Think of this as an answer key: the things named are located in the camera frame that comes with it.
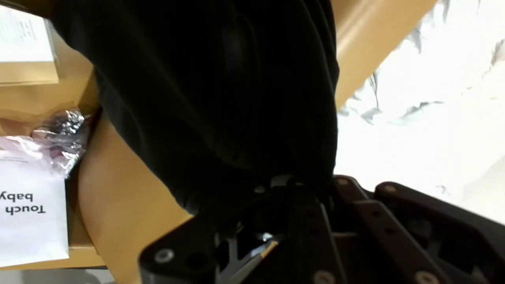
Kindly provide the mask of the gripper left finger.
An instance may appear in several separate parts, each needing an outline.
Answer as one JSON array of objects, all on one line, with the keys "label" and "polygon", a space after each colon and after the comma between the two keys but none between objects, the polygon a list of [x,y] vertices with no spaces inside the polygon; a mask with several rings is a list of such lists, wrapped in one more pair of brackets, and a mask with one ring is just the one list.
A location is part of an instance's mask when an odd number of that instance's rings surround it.
[{"label": "gripper left finger", "polygon": [[348,284],[321,191],[292,176],[211,198],[138,265],[142,284]]}]

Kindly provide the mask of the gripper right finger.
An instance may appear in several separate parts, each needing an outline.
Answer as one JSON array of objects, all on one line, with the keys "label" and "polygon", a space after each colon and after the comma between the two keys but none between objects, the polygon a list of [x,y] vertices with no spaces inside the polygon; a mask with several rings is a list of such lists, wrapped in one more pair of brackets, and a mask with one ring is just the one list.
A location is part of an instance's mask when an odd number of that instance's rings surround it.
[{"label": "gripper right finger", "polygon": [[505,284],[505,225],[395,182],[334,180],[348,284]]}]

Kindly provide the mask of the black cloth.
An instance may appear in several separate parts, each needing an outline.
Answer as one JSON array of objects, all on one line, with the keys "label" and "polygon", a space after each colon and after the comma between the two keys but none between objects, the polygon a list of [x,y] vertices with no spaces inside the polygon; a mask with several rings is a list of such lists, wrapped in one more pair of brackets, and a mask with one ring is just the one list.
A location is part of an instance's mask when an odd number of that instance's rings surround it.
[{"label": "black cloth", "polygon": [[117,133],[197,214],[288,174],[335,167],[339,78],[331,0],[56,0]]}]

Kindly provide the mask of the cardboard box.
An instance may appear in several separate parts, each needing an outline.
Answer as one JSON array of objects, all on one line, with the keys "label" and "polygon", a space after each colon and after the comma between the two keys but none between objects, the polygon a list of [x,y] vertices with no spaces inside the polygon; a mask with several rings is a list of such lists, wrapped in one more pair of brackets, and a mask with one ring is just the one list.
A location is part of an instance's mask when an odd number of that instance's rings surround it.
[{"label": "cardboard box", "polygon": [[[0,5],[52,23],[55,1],[0,0]],[[339,65],[334,97],[357,90],[359,80],[379,65],[378,55],[384,59],[434,2],[331,0]],[[319,189],[326,201],[335,192],[333,177],[330,183],[314,189]],[[78,202],[94,246],[116,281],[123,284],[140,284],[136,261],[141,248],[192,215],[130,149],[104,113],[91,140],[91,151],[80,166]]]}]

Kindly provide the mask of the white sofa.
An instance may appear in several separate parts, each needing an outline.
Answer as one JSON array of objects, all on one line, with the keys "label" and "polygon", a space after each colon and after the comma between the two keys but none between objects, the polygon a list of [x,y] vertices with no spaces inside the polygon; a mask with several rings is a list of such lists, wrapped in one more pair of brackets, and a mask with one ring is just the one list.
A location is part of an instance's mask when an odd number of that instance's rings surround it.
[{"label": "white sofa", "polygon": [[338,120],[334,174],[505,225],[505,0],[435,0]]}]

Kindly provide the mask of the clear crumpled plastic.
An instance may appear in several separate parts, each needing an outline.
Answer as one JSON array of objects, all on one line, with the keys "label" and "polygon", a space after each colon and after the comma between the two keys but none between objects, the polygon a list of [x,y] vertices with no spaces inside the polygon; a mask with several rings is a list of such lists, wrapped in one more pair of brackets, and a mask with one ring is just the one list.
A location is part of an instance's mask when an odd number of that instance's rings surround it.
[{"label": "clear crumpled plastic", "polygon": [[77,108],[36,122],[26,135],[0,135],[0,149],[19,155],[55,178],[67,179],[84,156],[92,116]]}]

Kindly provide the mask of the white printed paper sheet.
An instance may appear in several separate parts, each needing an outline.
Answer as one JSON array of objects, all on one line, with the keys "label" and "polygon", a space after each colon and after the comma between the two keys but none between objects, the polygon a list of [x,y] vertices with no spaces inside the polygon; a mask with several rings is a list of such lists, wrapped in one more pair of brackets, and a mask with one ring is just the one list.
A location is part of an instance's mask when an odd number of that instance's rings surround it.
[{"label": "white printed paper sheet", "polygon": [[65,179],[0,150],[0,267],[69,257]]}]

